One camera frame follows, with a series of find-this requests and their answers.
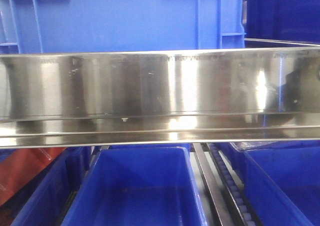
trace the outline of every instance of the metal channel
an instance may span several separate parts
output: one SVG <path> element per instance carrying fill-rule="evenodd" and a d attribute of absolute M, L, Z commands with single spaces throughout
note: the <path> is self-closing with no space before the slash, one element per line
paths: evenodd
<path fill-rule="evenodd" d="M 236 225 L 256 226 L 253 217 L 245 205 L 245 201 L 241 196 L 240 190 L 235 184 L 226 164 L 221 158 L 218 149 L 214 145 L 205 144 L 208 149 L 212 161 L 217 169 L 220 179 L 226 188 L 228 201 L 230 202 L 231 211 L 234 212 L 233 217 L 236 220 Z"/>
<path fill-rule="evenodd" d="M 193 147 L 195 150 L 195 159 L 198 164 L 209 201 L 211 203 L 214 225 L 234 226 L 235 224 L 228 211 L 226 202 L 221 194 L 215 176 L 211 171 L 202 145 L 200 143 L 194 143 Z"/>
<path fill-rule="evenodd" d="M 0 148 L 320 138 L 320 47 L 0 56 Z"/>

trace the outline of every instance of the metal rail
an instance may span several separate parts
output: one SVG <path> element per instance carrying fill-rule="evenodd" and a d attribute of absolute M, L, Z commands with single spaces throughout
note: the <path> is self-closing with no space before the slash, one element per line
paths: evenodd
<path fill-rule="evenodd" d="M 235 224 L 228 211 L 226 202 L 221 194 L 215 176 L 210 169 L 210 165 L 202 149 L 202 145 L 200 143 L 194 143 L 193 147 L 195 150 L 195 159 L 204 182 L 204 187 L 207 191 L 211 207 L 213 208 L 212 215 L 214 219 L 214 225 L 234 226 Z"/>
<path fill-rule="evenodd" d="M 0 56 L 0 148 L 320 138 L 320 47 Z"/>

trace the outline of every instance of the blue plastic bin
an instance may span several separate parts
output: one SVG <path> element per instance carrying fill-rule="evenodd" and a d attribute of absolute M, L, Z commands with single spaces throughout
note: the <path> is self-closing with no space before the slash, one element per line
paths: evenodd
<path fill-rule="evenodd" d="M 300 141 L 276 141 L 268 142 L 265 144 L 263 142 L 261 145 L 256 147 L 248 147 L 247 149 L 239 148 L 235 143 L 231 142 L 219 142 L 215 145 L 222 151 L 226 156 L 228 161 L 231 164 L 232 169 L 236 172 L 238 177 L 242 180 L 243 183 L 246 182 L 247 174 L 247 164 L 244 153 L 247 151 L 262 150 L 262 149 L 289 149 L 289 148 L 303 148 L 303 147 L 312 147 L 320 146 L 319 140 L 300 140 Z"/>
<path fill-rule="evenodd" d="M 191 151 L 191 143 L 155 143 L 155 144 L 125 144 L 125 145 L 110 145 L 109 149 L 150 149 L 150 148 L 168 148 L 182 147 L 189 153 Z"/>
<path fill-rule="evenodd" d="M 101 151 L 62 226 L 206 226 L 182 147 Z"/>
<path fill-rule="evenodd" d="M 320 0 L 243 0 L 248 38 L 320 43 Z"/>
<path fill-rule="evenodd" d="M 0 0 L 0 53 L 242 48 L 242 0 Z"/>
<path fill-rule="evenodd" d="M 245 194 L 265 226 L 320 225 L 320 147 L 245 153 Z"/>
<path fill-rule="evenodd" d="M 82 183 L 91 147 L 68 148 L 4 205 L 11 226 L 54 226 L 70 193 Z"/>

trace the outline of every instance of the red object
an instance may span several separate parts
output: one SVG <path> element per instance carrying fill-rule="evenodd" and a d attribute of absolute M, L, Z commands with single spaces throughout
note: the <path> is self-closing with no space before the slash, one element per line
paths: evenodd
<path fill-rule="evenodd" d="M 0 206 L 47 167 L 64 149 L 17 149 L 0 163 Z"/>
<path fill-rule="evenodd" d="M 12 211 L 5 207 L 0 207 L 0 226 L 10 226 L 14 221 L 11 216 Z"/>

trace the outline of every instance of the stainless steel rail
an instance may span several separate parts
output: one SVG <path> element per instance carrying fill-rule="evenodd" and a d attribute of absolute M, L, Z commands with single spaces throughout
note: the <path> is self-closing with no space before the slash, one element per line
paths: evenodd
<path fill-rule="evenodd" d="M 0 148 L 320 138 L 320 47 L 0 56 Z"/>
<path fill-rule="evenodd" d="M 219 185 L 210 169 L 206 155 L 200 143 L 193 144 L 195 159 L 201 173 L 204 187 L 212 207 L 212 216 L 215 226 L 234 226 L 234 222 L 228 211 L 226 202 L 221 194 Z"/>

